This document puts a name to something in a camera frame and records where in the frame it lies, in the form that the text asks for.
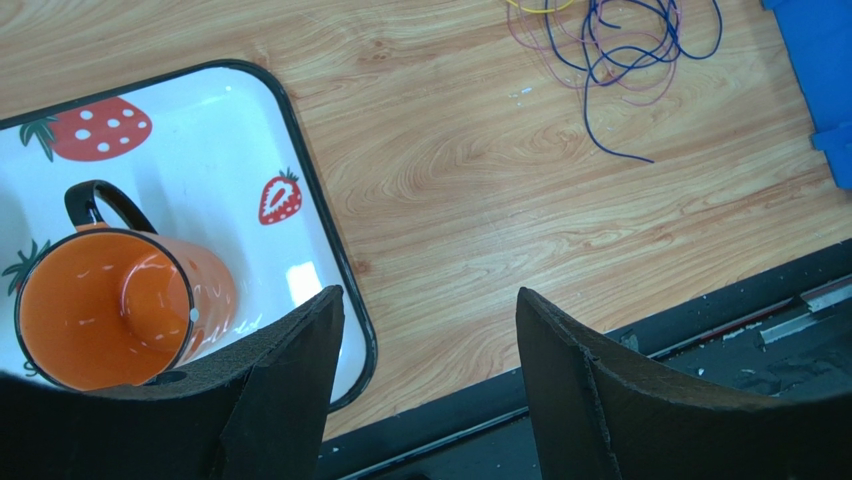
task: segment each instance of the blue wire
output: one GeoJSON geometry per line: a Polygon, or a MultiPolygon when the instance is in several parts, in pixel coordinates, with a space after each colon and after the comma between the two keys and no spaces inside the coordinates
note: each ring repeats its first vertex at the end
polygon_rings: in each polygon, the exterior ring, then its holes
{"type": "MultiPolygon", "coordinates": [[[[548,1],[549,0],[544,0],[544,8],[545,9],[548,8],[548,1]]],[[[574,68],[576,70],[579,70],[581,72],[588,72],[588,74],[586,75],[586,82],[583,86],[583,123],[586,126],[586,131],[589,134],[589,138],[592,139],[592,142],[594,142],[594,144],[598,148],[600,148],[601,150],[603,150],[606,153],[609,153],[610,155],[614,155],[614,156],[617,156],[617,157],[624,157],[624,158],[632,158],[634,160],[640,160],[640,161],[647,162],[647,163],[654,163],[653,160],[645,158],[645,157],[640,157],[640,156],[637,156],[637,155],[631,155],[631,154],[621,153],[621,152],[616,152],[614,150],[611,150],[611,149],[603,146],[601,144],[601,142],[597,139],[597,137],[595,137],[595,134],[592,131],[592,127],[589,123],[589,83],[591,81],[594,81],[596,85],[600,85],[600,86],[604,86],[604,87],[608,86],[608,85],[612,85],[612,84],[618,82],[619,80],[621,80],[622,78],[624,78],[628,73],[632,72],[633,70],[648,68],[648,67],[660,64],[660,63],[671,63],[671,62],[674,62],[675,60],[677,60],[677,58],[680,57],[680,55],[683,55],[683,56],[690,58],[692,60],[705,60],[707,58],[712,57],[719,50],[719,45],[722,43],[722,33],[724,31],[724,22],[722,21],[722,11],[719,9],[719,3],[717,2],[717,0],[712,0],[713,8],[716,10],[716,17],[718,18],[718,21],[719,21],[719,33],[717,34],[716,42],[713,45],[713,48],[710,50],[709,53],[707,53],[706,55],[694,55],[694,54],[687,52],[683,48],[683,46],[680,44],[680,39],[678,38],[678,34],[677,34],[677,29],[678,29],[678,25],[679,25],[679,21],[677,20],[678,16],[674,15],[674,19],[672,18],[672,11],[676,12],[678,10],[677,3],[675,2],[675,0],[666,0],[665,5],[663,4],[663,0],[656,0],[655,3],[659,7],[659,9],[654,7],[653,5],[649,5],[648,3],[645,3],[642,0],[624,0],[624,1],[627,1],[627,2],[630,2],[630,3],[633,3],[635,5],[638,5],[640,7],[646,8],[649,11],[651,11],[652,13],[654,13],[655,15],[657,15],[658,17],[660,17],[666,25],[665,35],[663,35],[663,38],[660,40],[660,43],[655,48],[653,48],[652,50],[646,50],[646,49],[635,47],[635,46],[632,46],[632,45],[623,45],[623,46],[620,46],[620,47],[613,48],[611,50],[606,50],[606,51],[600,52],[600,56],[598,57],[598,59],[595,60],[594,62],[592,62],[591,58],[589,58],[588,45],[587,45],[585,40],[586,40],[586,33],[588,32],[589,38],[592,41],[597,42],[597,38],[595,38],[595,34],[594,34],[594,29],[592,28],[593,17],[597,17],[596,21],[598,23],[600,23],[601,25],[607,27],[607,28],[611,28],[611,29],[614,29],[614,30],[620,30],[621,29],[620,25],[607,23],[607,22],[603,21],[602,19],[600,19],[598,17],[599,6],[602,6],[604,3],[608,2],[608,1],[611,1],[611,0],[589,0],[589,9],[586,13],[585,18],[583,19],[583,25],[582,25],[582,28],[580,30],[580,40],[581,40],[581,44],[582,44],[582,47],[583,47],[583,57],[584,57],[584,60],[585,60],[585,63],[586,63],[585,67],[580,66],[580,65],[576,65],[576,64],[570,62],[568,59],[566,59],[562,55],[562,53],[559,51],[559,47],[556,46],[556,40],[553,37],[553,29],[550,25],[550,18],[549,18],[550,15],[545,15],[544,16],[544,23],[545,23],[545,28],[547,29],[548,39],[550,40],[550,47],[553,50],[553,53],[556,54],[556,58],[558,58],[559,61],[561,61],[565,65],[568,65],[569,67],[574,68]],[[665,48],[665,52],[662,53],[662,55],[658,55],[657,52],[659,50],[664,49],[664,48],[665,48]],[[673,55],[671,55],[671,58],[669,58],[670,54],[672,52],[672,49],[675,49],[675,52],[674,52],[673,55]],[[612,54],[614,54],[616,52],[622,52],[622,51],[637,52],[640,55],[631,64],[625,64],[625,63],[616,61],[612,58],[612,54]],[[617,77],[615,77],[613,79],[610,79],[606,82],[601,82],[595,76],[594,72],[595,72],[595,68],[604,60],[612,63],[613,65],[618,66],[619,68],[624,69],[624,71],[621,72],[617,77]]]]}

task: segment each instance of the black mug handle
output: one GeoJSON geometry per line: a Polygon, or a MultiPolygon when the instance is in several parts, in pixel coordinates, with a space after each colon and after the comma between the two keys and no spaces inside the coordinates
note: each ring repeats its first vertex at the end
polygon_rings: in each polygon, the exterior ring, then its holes
{"type": "Polygon", "coordinates": [[[157,233],[151,222],[139,210],[127,195],[115,185],[104,180],[89,180],[78,183],[65,192],[65,210],[74,228],[103,223],[101,213],[95,204],[95,197],[103,200],[133,230],[157,233]]]}

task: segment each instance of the strawberry print tray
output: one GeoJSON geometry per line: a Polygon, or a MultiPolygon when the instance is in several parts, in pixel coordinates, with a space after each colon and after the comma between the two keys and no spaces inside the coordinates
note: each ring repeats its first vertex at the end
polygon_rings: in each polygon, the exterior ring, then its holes
{"type": "MultiPolygon", "coordinates": [[[[344,332],[331,407],[366,388],[376,339],[289,100],[268,72],[215,62],[0,121],[0,368],[34,375],[14,328],[17,288],[51,242],[74,233],[68,187],[106,180],[158,232],[207,247],[239,304],[212,353],[343,285],[344,332]]],[[[108,207],[112,226],[124,226],[108,207]]]]}

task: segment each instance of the mug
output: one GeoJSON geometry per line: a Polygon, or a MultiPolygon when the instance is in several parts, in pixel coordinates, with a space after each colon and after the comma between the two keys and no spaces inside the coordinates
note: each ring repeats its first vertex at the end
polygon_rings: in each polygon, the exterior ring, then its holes
{"type": "Polygon", "coordinates": [[[65,208],[77,233],[39,256],[15,302],[18,343],[47,380],[79,391],[143,385],[231,326],[236,288],[213,252],[158,235],[103,180],[68,189],[65,208]],[[130,229],[109,227],[95,197],[130,229]]]}

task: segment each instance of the mug rim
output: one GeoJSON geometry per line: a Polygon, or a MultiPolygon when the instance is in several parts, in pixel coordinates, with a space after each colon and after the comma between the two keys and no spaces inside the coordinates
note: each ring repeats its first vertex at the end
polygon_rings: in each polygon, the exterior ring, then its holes
{"type": "MultiPolygon", "coordinates": [[[[27,284],[29,283],[30,277],[32,276],[33,272],[35,272],[36,268],[38,268],[38,266],[41,264],[42,260],[47,258],[51,253],[54,252],[54,250],[56,250],[57,248],[61,247],[62,245],[65,245],[68,242],[75,240],[77,238],[85,237],[87,235],[99,235],[99,234],[104,234],[104,233],[114,233],[114,234],[118,234],[118,235],[128,235],[128,236],[131,236],[131,237],[135,237],[137,239],[140,239],[140,240],[143,240],[143,241],[149,243],[150,245],[154,246],[154,248],[156,248],[157,250],[162,252],[169,259],[169,261],[171,261],[172,264],[175,265],[175,267],[177,268],[177,271],[180,273],[181,279],[183,280],[184,288],[186,288],[186,295],[189,299],[190,317],[192,315],[191,312],[195,309],[195,299],[192,296],[192,287],[190,286],[190,283],[189,283],[189,277],[187,277],[186,272],[184,271],[180,262],[178,262],[177,258],[175,258],[175,256],[172,255],[171,252],[166,250],[166,248],[164,246],[160,245],[153,238],[149,238],[148,236],[143,235],[140,232],[137,232],[135,230],[129,230],[129,229],[126,229],[126,228],[114,228],[114,227],[110,227],[110,226],[105,226],[105,227],[102,227],[102,228],[97,227],[97,228],[92,228],[92,229],[89,229],[89,230],[84,230],[82,232],[76,232],[76,233],[73,233],[71,235],[68,235],[67,237],[64,237],[63,239],[59,240],[55,244],[48,247],[48,249],[45,250],[45,252],[42,255],[39,255],[39,257],[35,260],[35,262],[33,262],[32,267],[29,269],[26,276],[24,277],[24,280],[21,282],[21,289],[20,289],[20,291],[18,291],[18,295],[15,297],[15,337],[18,340],[18,345],[21,347],[21,351],[24,353],[24,357],[26,357],[27,362],[30,365],[32,365],[33,369],[35,369],[35,372],[38,375],[41,375],[42,378],[44,378],[48,382],[50,382],[50,383],[52,383],[52,384],[54,384],[58,387],[61,387],[65,390],[71,390],[71,391],[74,391],[74,392],[85,393],[88,390],[78,390],[74,387],[65,385],[64,383],[60,382],[59,380],[53,378],[50,374],[48,374],[46,371],[44,371],[44,369],[41,368],[38,365],[38,363],[36,363],[36,361],[32,358],[32,355],[30,355],[30,351],[27,348],[26,342],[24,342],[23,335],[21,334],[21,315],[20,315],[21,299],[24,296],[24,291],[27,288],[27,284]]],[[[194,322],[192,321],[191,318],[187,318],[186,322],[188,324],[188,328],[186,329],[186,335],[183,338],[183,342],[181,342],[180,348],[177,350],[177,352],[175,352],[175,356],[174,356],[174,358],[172,358],[172,360],[169,362],[169,364],[165,368],[163,368],[163,370],[161,372],[158,372],[156,375],[154,375],[154,377],[151,377],[152,379],[156,378],[156,376],[159,375],[160,373],[166,372],[166,371],[174,368],[177,365],[178,361],[180,360],[180,357],[183,354],[183,352],[186,351],[186,346],[189,343],[189,339],[192,336],[192,326],[194,324],[194,322]]]]}

